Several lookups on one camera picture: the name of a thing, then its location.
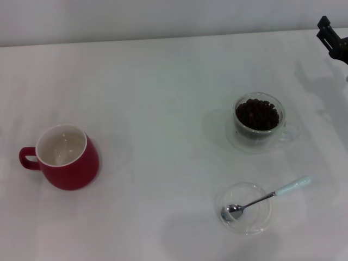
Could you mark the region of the dark coffee bean pile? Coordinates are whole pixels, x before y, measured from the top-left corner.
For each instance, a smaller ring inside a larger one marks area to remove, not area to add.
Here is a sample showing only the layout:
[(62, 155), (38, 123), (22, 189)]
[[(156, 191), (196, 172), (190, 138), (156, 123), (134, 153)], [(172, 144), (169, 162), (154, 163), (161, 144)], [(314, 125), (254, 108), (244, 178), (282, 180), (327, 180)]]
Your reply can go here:
[(269, 101), (248, 99), (235, 110), (238, 120), (246, 127), (258, 131), (269, 131), (279, 124), (279, 114)]

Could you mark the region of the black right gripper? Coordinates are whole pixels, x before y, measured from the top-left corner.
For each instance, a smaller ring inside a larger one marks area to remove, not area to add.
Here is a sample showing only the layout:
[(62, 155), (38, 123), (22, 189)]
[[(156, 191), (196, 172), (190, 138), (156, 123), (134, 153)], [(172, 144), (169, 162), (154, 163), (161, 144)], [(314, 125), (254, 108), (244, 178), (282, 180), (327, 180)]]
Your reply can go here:
[(327, 16), (322, 16), (318, 28), (316, 36), (329, 51), (329, 56), (348, 65), (348, 37), (341, 39), (331, 27)]

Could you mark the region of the metal spoon light blue handle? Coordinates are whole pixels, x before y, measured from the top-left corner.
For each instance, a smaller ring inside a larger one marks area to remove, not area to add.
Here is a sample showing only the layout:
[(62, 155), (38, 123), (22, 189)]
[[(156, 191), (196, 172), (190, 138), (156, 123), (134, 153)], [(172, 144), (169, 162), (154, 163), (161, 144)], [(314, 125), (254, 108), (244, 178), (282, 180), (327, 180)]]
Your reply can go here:
[(243, 215), (243, 212), (246, 208), (248, 208), (252, 205), (255, 205), (259, 202), (268, 200), (272, 197), (284, 195), (286, 193), (295, 191), (296, 189), (303, 188), (310, 183), (311, 183), (311, 179), (307, 176), (303, 176), (297, 180), (294, 180), (294, 181), (282, 186), (281, 188), (279, 188), (273, 192), (266, 194), (265, 196), (263, 196), (261, 198), (258, 198), (257, 200), (254, 200), (254, 201), (248, 203), (247, 205), (244, 205), (244, 206), (240, 206), (238, 204), (227, 205), (221, 209), (220, 215), (221, 215), (223, 220), (225, 220), (227, 222), (232, 222), (234, 220), (239, 219)]

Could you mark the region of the clear glass round dish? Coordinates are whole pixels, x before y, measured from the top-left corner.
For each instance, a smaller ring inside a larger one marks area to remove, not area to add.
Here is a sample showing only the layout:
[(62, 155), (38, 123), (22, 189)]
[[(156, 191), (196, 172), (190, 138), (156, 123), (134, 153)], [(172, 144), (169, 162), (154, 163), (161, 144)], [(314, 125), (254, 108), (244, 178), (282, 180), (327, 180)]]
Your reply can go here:
[(266, 195), (260, 186), (239, 182), (229, 185), (217, 193), (215, 198), (215, 212), (220, 221), (230, 230), (239, 234), (257, 234), (264, 231), (271, 220), (272, 202), (263, 200), (247, 207), (242, 215), (236, 219), (227, 212), (226, 207), (231, 204), (244, 206)]

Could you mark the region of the red ceramic mug white inside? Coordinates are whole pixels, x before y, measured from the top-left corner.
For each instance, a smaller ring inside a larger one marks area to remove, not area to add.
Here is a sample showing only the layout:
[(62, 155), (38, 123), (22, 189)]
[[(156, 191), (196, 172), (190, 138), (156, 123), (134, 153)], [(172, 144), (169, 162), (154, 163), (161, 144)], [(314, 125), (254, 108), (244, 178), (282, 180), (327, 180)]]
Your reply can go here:
[(35, 147), (19, 152), (21, 165), (41, 171), (55, 187), (77, 190), (88, 185), (98, 173), (99, 156), (88, 135), (72, 124), (60, 124), (47, 130)]

